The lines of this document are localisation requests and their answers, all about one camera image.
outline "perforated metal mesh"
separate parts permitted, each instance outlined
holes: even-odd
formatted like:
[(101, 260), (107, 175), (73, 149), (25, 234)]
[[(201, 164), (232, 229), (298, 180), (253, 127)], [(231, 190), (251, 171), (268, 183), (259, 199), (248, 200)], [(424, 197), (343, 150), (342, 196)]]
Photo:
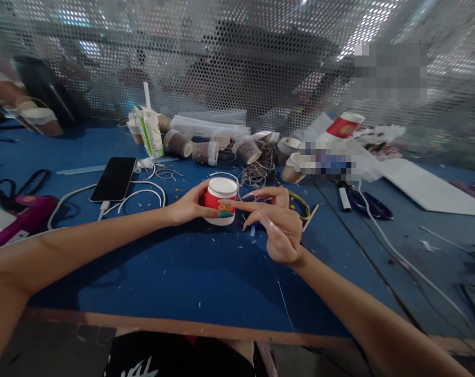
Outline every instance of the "perforated metal mesh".
[[(428, 45), (427, 99), (359, 99), (354, 44)], [(407, 126), (413, 157), (475, 167), (475, 0), (0, 0), (0, 71), (50, 61), (84, 115), (247, 110), (283, 135), (317, 112)]]

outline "forearm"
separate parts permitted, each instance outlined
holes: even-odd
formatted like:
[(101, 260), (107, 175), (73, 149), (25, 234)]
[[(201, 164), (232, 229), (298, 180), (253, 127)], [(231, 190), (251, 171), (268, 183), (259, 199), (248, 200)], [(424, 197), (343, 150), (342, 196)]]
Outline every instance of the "forearm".
[(292, 266), (387, 376), (471, 376), (426, 335), (309, 252)]
[(0, 280), (32, 295), (92, 260), (171, 225), (166, 207), (33, 237), (0, 251)]

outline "marker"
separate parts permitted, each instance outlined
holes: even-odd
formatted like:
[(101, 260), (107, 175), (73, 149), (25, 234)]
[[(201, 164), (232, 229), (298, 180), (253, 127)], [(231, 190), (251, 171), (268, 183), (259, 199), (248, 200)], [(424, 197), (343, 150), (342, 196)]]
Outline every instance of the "marker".
[(338, 194), (341, 197), (341, 202), (342, 202), (342, 207), (344, 208), (344, 212), (351, 212), (351, 203), (349, 202), (349, 199), (347, 198), (347, 192), (346, 192), (346, 185), (344, 182), (340, 181), (337, 184), (338, 187)]

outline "wooden table edge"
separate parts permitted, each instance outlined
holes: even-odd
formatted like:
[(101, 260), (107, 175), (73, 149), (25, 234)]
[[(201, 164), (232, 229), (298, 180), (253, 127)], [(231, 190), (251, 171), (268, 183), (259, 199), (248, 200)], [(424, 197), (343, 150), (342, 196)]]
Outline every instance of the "wooden table edge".
[[(174, 319), (117, 316), (111, 314), (75, 312), (36, 307), (27, 307), (21, 319), (110, 327), (119, 329), (122, 334), (131, 331), (145, 330), (220, 339), (253, 340), (292, 346), (356, 351), (352, 338), (294, 334), (291, 332), (258, 330)], [(446, 351), (475, 355), (473, 350), (462, 342), (464, 340), (475, 349), (474, 339), (461, 340), (459, 338), (448, 338), (435, 335), (431, 335), (430, 338), (434, 343)]]

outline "table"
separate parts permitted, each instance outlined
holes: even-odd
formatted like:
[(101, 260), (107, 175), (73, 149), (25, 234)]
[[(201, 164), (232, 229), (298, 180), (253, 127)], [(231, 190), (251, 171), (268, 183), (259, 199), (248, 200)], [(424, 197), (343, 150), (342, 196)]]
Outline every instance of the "table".
[[(419, 165), (447, 181), (457, 180), (471, 185), (475, 180), (475, 171)], [(426, 282), (400, 264), (389, 263), (394, 257), (369, 218), (356, 211), (343, 212), (334, 183), (316, 180), (315, 184), (424, 332), (443, 337), (438, 341), (450, 343), (454, 338), (472, 338), (461, 316)], [(393, 211), (394, 220), (378, 223), (394, 247), (444, 291), (475, 325), (475, 316), (459, 288), (460, 283), (475, 284), (475, 259), (420, 228), (423, 226), (468, 250), (474, 250), (475, 216), (427, 212), (385, 178), (364, 182), (361, 189)], [(426, 251), (421, 240), (442, 251)]]
[[(63, 138), (49, 139), (25, 130), (0, 135), (19, 139), (0, 142), (0, 179), (23, 184), (41, 168), (53, 172), (106, 164), (112, 156), (145, 158), (129, 132), (113, 121), (87, 119), (66, 129)], [(239, 163), (206, 167), (191, 160), (174, 168), (184, 177), (154, 181), (177, 200), (209, 173), (238, 173)], [(64, 194), (96, 183), (101, 172), (53, 175), (39, 195)], [(141, 173), (138, 180), (149, 173)], [(147, 185), (131, 186), (141, 189)], [(316, 216), (304, 233), (307, 249), (332, 269), (360, 286), (399, 315), (404, 312), (347, 234), (331, 208), (308, 179), (289, 189), (314, 207)], [(95, 221), (99, 203), (90, 202), (91, 190), (76, 194), (62, 206), (53, 226)], [(157, 208), (150, 193), (133, 197), (124, 206), (128, 214)], [(25, 318), (64, 320), (97, 326), (138, 328), (234, 339), (254, 339), (319, 347), (351, 347), (350, 334), (314, 292), (289, 268), (274, 263), (266, 253), (266, 234), (241, 232), (238, 214), (233, 225), (211, 227), (203, 219), (155, 232), (80, 268), (35, 295)], [(278, 286), (280, 284), (285, 304)]]

